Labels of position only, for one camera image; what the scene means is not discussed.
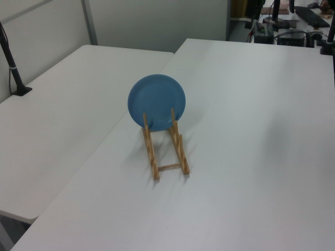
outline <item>floor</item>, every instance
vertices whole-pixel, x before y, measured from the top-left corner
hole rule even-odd
[[[230,21],[229,41],[246,42],[250,29],[244,28],[245,21]]]
[[[9,251],[29,226],[29,224],[0,216],[0,251]]]

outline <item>white table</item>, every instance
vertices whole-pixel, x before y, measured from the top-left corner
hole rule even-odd
[[[306,48],[187,40],[161,73],[185,90],[190,176],[154,182],[126,113],[13,251],[333,251],[332,71]],[[158,164],[174,163],[153,135]]]
[[[0,214],[32,223],[172,53],[86,45],[0,104]]]

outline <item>wooden plate stand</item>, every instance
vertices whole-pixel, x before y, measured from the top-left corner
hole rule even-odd
[[[178,122],[175,120],[173,108],[171,109],[171,116],[172,116],[172,127],[170,127],[168,131],[171,136],[174,149],[176,150],[179,163],[157,167],[157,162],[155,159],[155,152],[153,150],[151,134],[150,134],[150,130],[148,127],[148,122],[147,122],[147,115],[146,113],[143,113],[144,128],[142,129],[143,129],[144,139],[146,141],[149,162],[151,165],[152,177],[154,180],[159,180],[159,171],[163,171],[165,169],[173,168],[176,166],[181,167],[184,175],[189,174],[189,167],[188,167],[188,163],[187,163],[184,148],[183,148],[183,136],[179,134],[178,132]]]

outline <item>plate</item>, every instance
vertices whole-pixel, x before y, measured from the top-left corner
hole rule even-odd
[[[172,126],[171,108],[175,119],[182,116],[186,105],[185,93],[173,78],[154,74],[139,80],[128,96],[130,116],[144,127],[143,113],[147,115],[148,127],[152,131],[162,131]]]

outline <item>white wall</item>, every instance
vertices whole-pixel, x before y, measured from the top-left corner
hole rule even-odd
[[[3,26],[24,84],[90,43],[81,0],[52,0]],[[0,102],[8,97],[8,64],[1,50]]]
[[[228,0],[87,0],[99,45],[176,52],[186,38],[225,40]]]

